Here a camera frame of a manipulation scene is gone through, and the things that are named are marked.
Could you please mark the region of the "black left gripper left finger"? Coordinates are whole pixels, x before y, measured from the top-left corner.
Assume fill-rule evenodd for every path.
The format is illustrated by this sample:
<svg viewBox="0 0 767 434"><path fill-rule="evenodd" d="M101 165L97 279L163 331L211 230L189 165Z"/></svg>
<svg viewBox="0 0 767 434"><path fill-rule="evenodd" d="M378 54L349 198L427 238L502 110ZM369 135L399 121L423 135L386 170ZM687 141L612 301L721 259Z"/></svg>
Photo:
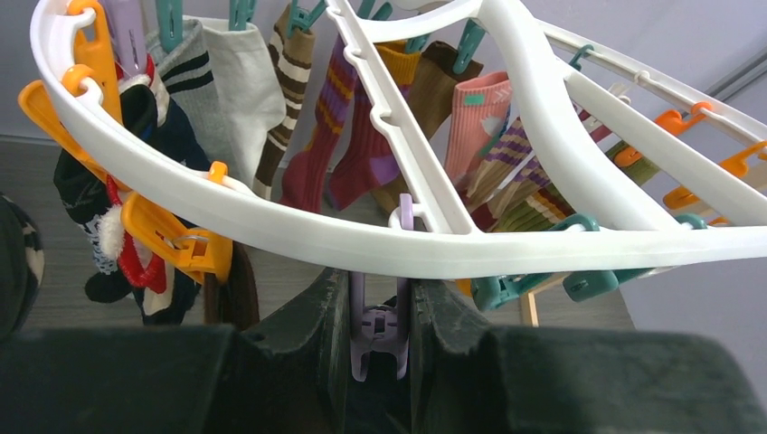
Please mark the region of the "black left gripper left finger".
<svg viewBox="0 0 767 434"><path fill-rule="evenodd" d="M1 344L4 433L340 433L348 275L324 269L247 331L49 329Z"/></svg>

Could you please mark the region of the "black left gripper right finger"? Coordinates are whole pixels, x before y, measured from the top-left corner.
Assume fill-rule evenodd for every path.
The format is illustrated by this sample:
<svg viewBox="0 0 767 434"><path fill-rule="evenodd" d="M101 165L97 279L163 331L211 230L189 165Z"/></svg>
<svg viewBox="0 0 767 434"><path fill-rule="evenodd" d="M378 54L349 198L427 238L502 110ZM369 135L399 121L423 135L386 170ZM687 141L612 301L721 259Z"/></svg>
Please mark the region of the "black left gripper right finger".
<svg viewBox="0 0 767 434"><path fill-rule="evenodd" d="M492 325L412 284L416 433L763 433L734 358L696 335Z"/></svg>

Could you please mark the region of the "brown white orange sock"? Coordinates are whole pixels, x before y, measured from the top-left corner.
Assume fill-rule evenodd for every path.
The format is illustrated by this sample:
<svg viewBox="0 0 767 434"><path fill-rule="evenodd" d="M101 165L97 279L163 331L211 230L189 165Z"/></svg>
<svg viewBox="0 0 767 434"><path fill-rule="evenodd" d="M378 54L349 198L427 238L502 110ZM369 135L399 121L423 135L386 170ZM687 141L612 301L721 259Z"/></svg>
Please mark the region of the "brown white orange sock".
<svg viewBox="0 0 767 434"><path fill-rule="evenodd" d="M239 242L232 245L232 265L226 283L206 273L202 284L204 323L231 324L244 331L260 322L258 290L250 257Z"/></svg>

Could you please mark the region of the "orange clothespin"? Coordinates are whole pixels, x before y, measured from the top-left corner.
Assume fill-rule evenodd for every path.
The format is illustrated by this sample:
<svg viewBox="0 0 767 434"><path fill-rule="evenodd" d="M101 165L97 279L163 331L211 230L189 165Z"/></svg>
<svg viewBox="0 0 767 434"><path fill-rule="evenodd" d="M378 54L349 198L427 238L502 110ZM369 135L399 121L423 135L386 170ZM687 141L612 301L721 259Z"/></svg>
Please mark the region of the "orange clothespin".
<svg viewBox="0 0 767 434"><path fill-rule="evenodd" d="M213 275L228 281L232 240L203 228L188 228L174 214L137 192L123 202L121 221L127 233L153 254L198 283Z"/></svg>

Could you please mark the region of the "navy black white sock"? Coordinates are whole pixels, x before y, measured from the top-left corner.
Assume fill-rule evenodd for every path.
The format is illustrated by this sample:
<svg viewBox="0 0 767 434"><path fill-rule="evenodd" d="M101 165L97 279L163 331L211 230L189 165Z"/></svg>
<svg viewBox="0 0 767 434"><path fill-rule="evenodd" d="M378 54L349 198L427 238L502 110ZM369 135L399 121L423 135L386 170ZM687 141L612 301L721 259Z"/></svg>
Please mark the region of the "navy black white sock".
<svg viewBox="0 0 767 434"><path fill-rule="evenodd" d="M135 84L120 94L122 120L133 134L147 138L156 125L156 97L146 84ZM124 298L133 288L118 263L100 248L98 225L111 207L106 186L74 156L62 150L53 172L53 184L65 212L85 233L97 272L88 278L84 291L93 302L110 304Z"/></svg>

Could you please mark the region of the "white clip hanger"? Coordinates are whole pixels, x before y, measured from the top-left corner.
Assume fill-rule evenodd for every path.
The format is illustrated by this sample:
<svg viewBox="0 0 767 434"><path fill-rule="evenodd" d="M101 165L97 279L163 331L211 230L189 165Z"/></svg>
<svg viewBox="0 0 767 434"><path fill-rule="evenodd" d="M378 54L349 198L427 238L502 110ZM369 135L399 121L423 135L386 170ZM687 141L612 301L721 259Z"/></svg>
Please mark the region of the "white clip hanger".
<svg viewBox="0 0 767 434"><path fill-rule="evenodd" d="M372 122L389 140L426 231L336 220L268 202L246 185L183 167L143 144L104 108L98 83L73 95L77 32L93 11L72 1L41 1L30 44L52 105L73 138L101 166L149 201L224 237L323 266L407 278L598 269L655 269L766 254L766 199L749 184L672 136L651 119L554 55L587 40L535 19L519 1L402 1L412 18L358 18L346 1L327 16L346 43L373 102ZM579 212L601 231L485 233L472 221L378 55L379 42L437 31L474 18L495 38L515 92L525 132L544 170ZM581 106L700 200L726 227L689 229L635 185L597 147L575 112Z"/></svg>

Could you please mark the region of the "lilac clothespin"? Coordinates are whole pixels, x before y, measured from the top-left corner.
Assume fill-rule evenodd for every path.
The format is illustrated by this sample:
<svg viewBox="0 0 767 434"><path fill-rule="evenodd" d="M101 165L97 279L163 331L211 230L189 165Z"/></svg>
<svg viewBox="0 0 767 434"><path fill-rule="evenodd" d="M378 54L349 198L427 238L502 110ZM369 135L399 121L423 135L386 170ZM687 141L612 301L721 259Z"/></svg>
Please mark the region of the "lilac clothespin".
<svg viewBox="0 0 767 434"><path fill-rule="evenodd" d="M397 279L395 305L365 304L365 275L349 273L351 373L358 382L367 378L372 353L390 354L396 360L396 378L407 373L411 330L412 284Z"/></svg>

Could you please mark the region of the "green orange striped sock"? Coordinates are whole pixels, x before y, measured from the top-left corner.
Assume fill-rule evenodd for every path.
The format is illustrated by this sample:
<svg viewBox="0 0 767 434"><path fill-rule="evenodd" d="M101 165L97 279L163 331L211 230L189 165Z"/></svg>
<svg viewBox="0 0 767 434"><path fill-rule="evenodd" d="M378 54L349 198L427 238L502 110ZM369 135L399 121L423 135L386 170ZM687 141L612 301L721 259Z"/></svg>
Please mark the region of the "green orange striped sock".
<svg viewBox="0 0 767 434"><path fill-rule="evenodd" d="M630 165L619 165L615 158L621 153L632 150L632 147L621 140L605 155L636 185L642 186L655 176L659 169L650 160L637 152L639 157ZM539 188L514 206L509 205L494 226L493 232L544 231L566 217L575 213L573 207L563 198L554 184Z"/></svg>

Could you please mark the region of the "maroon purple striped sock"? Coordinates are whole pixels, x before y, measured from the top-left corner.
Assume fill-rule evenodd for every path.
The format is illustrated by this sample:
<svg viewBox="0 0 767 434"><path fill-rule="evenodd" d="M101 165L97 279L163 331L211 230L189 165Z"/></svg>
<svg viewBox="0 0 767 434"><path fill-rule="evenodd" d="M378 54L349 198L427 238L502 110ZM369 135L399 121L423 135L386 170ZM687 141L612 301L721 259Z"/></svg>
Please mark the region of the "maroon purple striped sock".
<svg viewBox="0 0 767 434"><path fill-rule="evenodd" d="M319 213L328 193L341 211L399 173L391 148L371 122L371 100L344 49L337 39L315 106L312 137L282 176L283 205Z"/></svg>

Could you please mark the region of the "pink hanging sock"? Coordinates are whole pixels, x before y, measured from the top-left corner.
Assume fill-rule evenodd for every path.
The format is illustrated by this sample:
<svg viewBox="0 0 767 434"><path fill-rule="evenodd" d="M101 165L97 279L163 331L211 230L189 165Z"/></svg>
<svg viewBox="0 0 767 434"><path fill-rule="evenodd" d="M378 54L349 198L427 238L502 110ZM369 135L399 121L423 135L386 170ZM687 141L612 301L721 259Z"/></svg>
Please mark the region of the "pink hanging sock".
<svg viewBox="0 0 767 434"><path fill-rule="evenodd" d="M444 170L458 184L478 151L503 128L513 91L507 73L495 71L458 83L452 113Z"/></svg>

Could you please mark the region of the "black floral blanket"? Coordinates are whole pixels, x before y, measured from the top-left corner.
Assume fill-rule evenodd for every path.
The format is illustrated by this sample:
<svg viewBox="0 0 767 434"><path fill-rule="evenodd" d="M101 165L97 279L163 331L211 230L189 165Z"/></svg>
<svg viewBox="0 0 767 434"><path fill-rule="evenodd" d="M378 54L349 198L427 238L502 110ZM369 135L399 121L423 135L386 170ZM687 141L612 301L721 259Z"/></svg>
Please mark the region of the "black floral blanket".
<svg viewBox="0 0 767 434"><path fill-rule="evenodd" d="M29 214L1 195L1 337L19 331L39 294L45 269L43 240Z"/></svg>

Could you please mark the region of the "grey black striped sock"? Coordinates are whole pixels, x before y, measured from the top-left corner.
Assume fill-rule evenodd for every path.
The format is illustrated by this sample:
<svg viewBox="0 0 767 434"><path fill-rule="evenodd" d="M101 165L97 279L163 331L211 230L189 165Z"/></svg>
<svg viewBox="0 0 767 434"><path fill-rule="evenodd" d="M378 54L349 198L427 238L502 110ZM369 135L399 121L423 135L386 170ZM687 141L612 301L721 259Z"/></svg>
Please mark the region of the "grey black striped sock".
<svg viewBox="0 0 767 434"><path fill-rule="evenodd" d="M187 115L203 151L209 159L227 164L229 176L235 177L241 171L224 120L203 24L194 18L184 19L182 33L183 40L170 52L162 48L159 32L151 33L147 50L170 97Z"/></svg>

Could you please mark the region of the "brown white striped hanging sock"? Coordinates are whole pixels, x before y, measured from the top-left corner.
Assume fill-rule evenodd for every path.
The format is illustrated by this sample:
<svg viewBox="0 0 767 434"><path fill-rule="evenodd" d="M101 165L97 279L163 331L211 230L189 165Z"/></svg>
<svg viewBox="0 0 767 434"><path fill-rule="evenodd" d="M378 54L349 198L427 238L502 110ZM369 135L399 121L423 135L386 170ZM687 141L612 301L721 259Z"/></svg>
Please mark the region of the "brown white striped hanging sock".
<svg viewBox="0 0 767 434"><path fill-rule="evenodd" d="M254 176L253 191L269 200L273 178L298 123L305 101L316 37L310 30L290 25L295 9L287 5L273 26L268 44L271 61L285 102L282 121L266 135L260 162Z"/></svg>

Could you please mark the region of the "wooden rack frame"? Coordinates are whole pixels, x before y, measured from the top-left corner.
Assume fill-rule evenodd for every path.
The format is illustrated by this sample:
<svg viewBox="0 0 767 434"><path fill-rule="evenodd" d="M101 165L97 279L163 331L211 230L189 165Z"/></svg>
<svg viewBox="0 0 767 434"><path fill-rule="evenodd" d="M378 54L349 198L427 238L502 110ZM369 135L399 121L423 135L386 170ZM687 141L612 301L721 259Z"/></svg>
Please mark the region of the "wooden rack frame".
<svg viewBox="0 0 767 434"><path fill-rule="evenodd" d="M520 322L523 326L539 326L535 296L550 288L561 288L565 277L565 273L555 273L543 282L533 286L532 289L528 290L518 299Z"/></svg>

